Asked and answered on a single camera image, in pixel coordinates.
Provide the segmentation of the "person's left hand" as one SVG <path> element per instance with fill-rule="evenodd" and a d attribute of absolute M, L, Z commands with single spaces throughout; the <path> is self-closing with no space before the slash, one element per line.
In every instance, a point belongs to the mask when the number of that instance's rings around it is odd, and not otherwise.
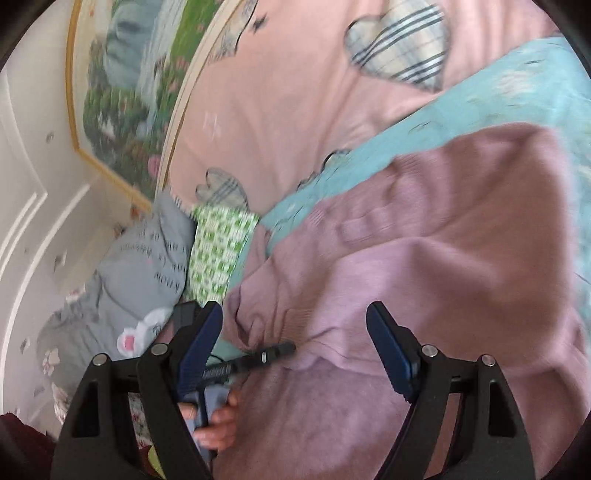
<path fill-rule="evenodd" d="M 235 443 L 239 399 L 239 391 L 231 390 L 226 403 L 212 413 L 209 425 L 192 432 L 192 437 L 199 446 L 221 452 Z"/>

